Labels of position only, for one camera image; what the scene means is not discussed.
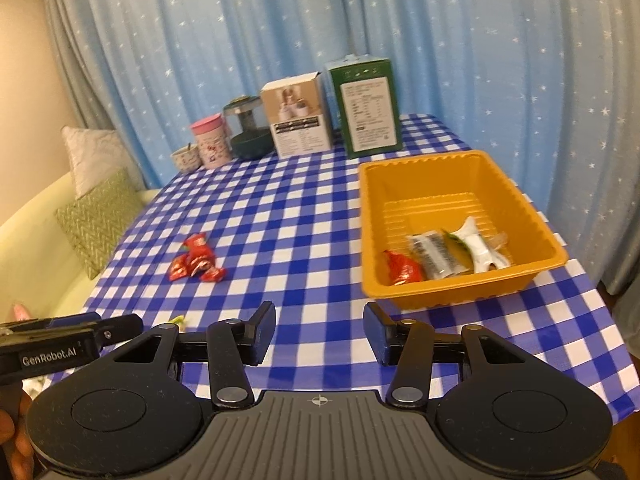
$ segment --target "patterned cup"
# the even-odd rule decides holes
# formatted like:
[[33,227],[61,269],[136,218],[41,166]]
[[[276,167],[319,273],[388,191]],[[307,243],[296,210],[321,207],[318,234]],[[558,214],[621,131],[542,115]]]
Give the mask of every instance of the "patterned cup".
[[180,173],[191,173],[202,166],[198,145],[184,146],[171,154],[171,159]]

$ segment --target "green pillow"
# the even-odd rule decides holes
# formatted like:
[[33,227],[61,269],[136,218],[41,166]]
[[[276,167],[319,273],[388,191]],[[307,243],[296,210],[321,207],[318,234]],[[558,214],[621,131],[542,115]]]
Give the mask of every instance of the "green pillow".
[[55,212],[89,279],[104,270],[120,238],[143,207],[127,172],[118,170]]

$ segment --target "brown and white box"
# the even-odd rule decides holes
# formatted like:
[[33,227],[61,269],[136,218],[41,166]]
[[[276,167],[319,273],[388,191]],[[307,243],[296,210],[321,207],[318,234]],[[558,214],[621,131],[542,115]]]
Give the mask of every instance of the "brown and white box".
[[260,97],[279,157],[331,149],[331,126],[324,114],[318,72],[271,81]]

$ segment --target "white pillow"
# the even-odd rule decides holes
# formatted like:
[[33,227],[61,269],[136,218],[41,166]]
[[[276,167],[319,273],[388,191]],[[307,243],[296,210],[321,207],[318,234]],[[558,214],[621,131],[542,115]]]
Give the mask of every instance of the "white pillow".
[[76,198],[90,192],[120,168],[125,168],[136,191],[145,188],[140,169],[115,130],[62,128],[62,139],[69,155]]

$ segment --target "metal bolt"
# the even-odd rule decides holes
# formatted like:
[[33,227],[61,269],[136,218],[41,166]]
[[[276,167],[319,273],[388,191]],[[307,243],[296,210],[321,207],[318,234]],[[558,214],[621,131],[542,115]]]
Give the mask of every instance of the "metal bolt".
[[229,404],[235,404],[241,400],[245,400],[248,397],[248,393],[244,388],[238,386],[227,386],[218,390],[216,397],[222,402],[228,402]]
[[409,404],[411,402],[418,402],[418,400],[422,398],[422,392],[413,386],[402,386],[401,388],[393,390],[391,396],[398,402]]

